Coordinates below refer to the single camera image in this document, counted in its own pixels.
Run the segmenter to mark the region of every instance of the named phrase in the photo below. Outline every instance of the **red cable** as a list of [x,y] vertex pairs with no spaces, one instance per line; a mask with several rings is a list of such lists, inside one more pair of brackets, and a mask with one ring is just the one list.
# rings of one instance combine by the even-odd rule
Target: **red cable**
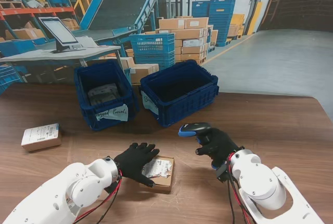
[[82,215],[78,216],[78,217],[75,219],[75,221],[77,221],[77,220],[79,220],[79,219],[85,217],[86,215],[88,215],[88,214],[90,214],[91,212],[95,211],[97,208],[99,208],[99,207],[100,207],[101,205],[103,205],[105,202],[107,202],[108,200],[110,200],[110,198],[116,193],[116,191],[117,191],[117,190],[119,189],[119,187],[120,187],[120,184],[121,184],[121,181],[122,181],[122,175],[123,175],[123,174],[122,174],[121,170],[119,170],[119,173],[120,173],[121,179],[119,180],[116,189],[115,189],[111,194],[109,194],[109,196],[106,197],[106,198],[105,198],[105,199],[104,199],[104,200],[103,200],[103,201],[102,201],[97,207],[94,207],[94,208],[88,210],[87,212],[83,213]]

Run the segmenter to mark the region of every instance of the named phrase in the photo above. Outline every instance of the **paper label on crate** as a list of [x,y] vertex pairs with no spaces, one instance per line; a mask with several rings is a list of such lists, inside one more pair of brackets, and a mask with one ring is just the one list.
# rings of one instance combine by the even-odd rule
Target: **paper label on crate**
[[43,142],[58,138],[59,124],[50,124],[32,129],[26,129],[22,138],[22,145]]
[[101,113],[96,114],[96,119],[100,121],[101,119],[109,120],[119,120],[119,121],[128,121],[129,119],[129,108],[126,104],[123,106],[112,108]]
[[199,21],[191,21],[189,23],[189,25],[192,26],[192,27],[197,27],[197,26],[199,26]]
[[185,20],[178,20],[178,26],[184,26]]
[[155,103],[152,102],[152,100],[149,98],[148,95],[146,95],[145,92],[141,91],[142,94],[142,102],[144,104],[145,109],[150,109],[153,113],[158,115],[158,107],[155,105]]
[[153,159],[151,162],[147,163],[142,169],[142,174],[148,178],[162,176],[164,178],[169,177],[171,174],[172,164],[169,160]]

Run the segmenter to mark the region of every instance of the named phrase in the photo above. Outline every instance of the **yellow floor line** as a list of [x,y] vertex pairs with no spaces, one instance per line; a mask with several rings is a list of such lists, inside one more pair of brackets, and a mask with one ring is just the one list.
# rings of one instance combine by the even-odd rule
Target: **yellow floor line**
[[224,53],[226,53],[226,52],[228,52],[230,49],[232,49],[232,48],[238,46],[238,45],[241,44],[242,42],[245,42],[246,40],[249,40],[249,39],[250,39],[251,37],[253,37],[253,36],[254,36],[254,34],[253,34],[253,35],[250,35],[248,38],[244,39],[243,41],[241,41],[241,42],[239,42],[239,43],[237,43],[237,44],[231,46],[230,48],[227,48],[225,51],[222,51],[221,53],[218,53],[217,55],[213,56],[212,58],[209,58],[209,59],[208,59],[207,61],[205,61],[201,66],[203,66],[203,65],[209,63],[210,61],[214,60],[215,58],[217,58],[217,57],[223,55]]

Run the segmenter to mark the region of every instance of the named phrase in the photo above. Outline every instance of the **wooden table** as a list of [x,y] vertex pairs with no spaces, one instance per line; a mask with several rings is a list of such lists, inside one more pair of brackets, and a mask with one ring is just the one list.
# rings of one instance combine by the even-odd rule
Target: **wooden table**
[[[102,223],[231,223],[227,185],[215,178],[209,157],[194,153],[195,139],[177,135],[184,123],[206,121],[269,167],[283,169],[322,220],[333,223],[333,126],[316,99],[220,93],[212,105],[169,128],[141,108],[134,121],[93,132],[81,116],[74,87],[12,85],[0,96],[0,222],[66,165],[115,157],[135,141],[156,143],[160,154],[175,158],[172,191],[144,192],[124,179]],[[20,147],[25,129],[55,122],[63,132],[62,146],[34,153]],[[236,223],[243,223],[233,202]],[[81,223],[96,223],[106,207]]]

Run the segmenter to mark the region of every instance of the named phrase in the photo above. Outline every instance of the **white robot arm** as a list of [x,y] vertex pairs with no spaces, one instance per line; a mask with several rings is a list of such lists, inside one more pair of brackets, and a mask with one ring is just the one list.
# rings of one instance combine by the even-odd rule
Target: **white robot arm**
[[[240,197],[258,224],[324,224],[290,178],[278,167],[270,169],[258,155],[250,150],[237,151],[230,160],[232,174],[240,184]],[[289,191],[292,207],[274,219],[265,218],[256,205],[269,209],[280,209],[286,202]]]
[[93,204],[117,179],[117,166],[109,157],[70,164],[18,204],[3,224],[72,224],[81,208]]

